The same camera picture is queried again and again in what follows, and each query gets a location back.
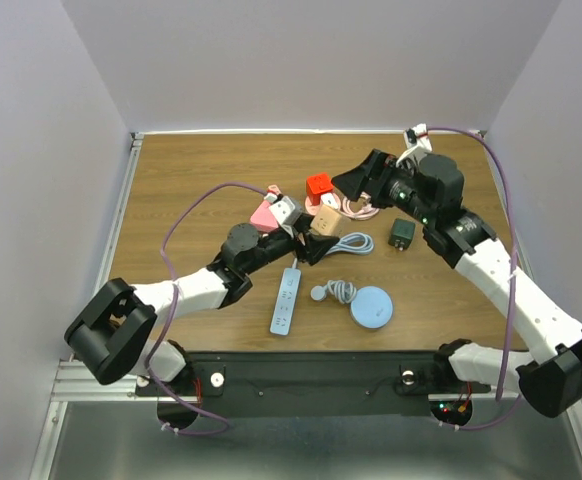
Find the pink triangular socket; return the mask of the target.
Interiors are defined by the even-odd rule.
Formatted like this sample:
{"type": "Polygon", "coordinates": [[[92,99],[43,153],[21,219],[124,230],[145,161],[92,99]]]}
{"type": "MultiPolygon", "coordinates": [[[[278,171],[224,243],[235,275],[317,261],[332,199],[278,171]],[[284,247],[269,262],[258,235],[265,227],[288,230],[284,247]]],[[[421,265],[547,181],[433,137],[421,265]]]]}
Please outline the pink triangular socket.
{"type": "Polygon", "coordinates": [[[250,224],[260,233],[269,233],[279,227],[269,207],[270,203],[268,201],[262,201],[249,219],[250,224]]]}

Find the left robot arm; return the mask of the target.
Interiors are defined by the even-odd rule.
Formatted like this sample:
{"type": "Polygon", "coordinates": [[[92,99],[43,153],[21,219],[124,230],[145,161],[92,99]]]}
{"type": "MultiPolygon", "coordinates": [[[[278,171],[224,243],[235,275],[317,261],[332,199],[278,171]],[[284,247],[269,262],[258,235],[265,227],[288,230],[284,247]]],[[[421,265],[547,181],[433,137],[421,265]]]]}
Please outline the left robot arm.
{"type": "Polygon", "coordinates": [[[101,385],[137,375],[159,381],[170,393],[184,393],[194,371],[174,343],[151,339],[154,328],[228,307],[248,292],[255,271],[288,254],[314,265],[338,241],[312,230],[289,234],[278,228],[261,234],[249,223],[235,225],[214,260],[189,275],[151,284],[107,281],[67,328],[64,340],[101,385]]]}

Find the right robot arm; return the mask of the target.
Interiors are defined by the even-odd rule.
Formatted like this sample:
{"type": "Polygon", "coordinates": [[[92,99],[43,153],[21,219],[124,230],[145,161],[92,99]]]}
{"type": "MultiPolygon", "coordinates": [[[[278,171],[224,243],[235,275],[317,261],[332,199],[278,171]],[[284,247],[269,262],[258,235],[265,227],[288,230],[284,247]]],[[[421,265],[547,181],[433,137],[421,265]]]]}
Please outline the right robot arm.
{"type": "Polygon", "coordinates": [[[395,207],[420,222],[427,246],[482,292],[526,345],[513,352],[508,344],[500,350],[466,340],[446,344],[431,366],[437,387],[491,385],[518,393],[548,418],[582,400],[582,323],[545,294],[495,231],[464,207],[464,176],[454,160],[374,149],[332,183],[350,201],[366,194],[373,207],[395,207]]]}

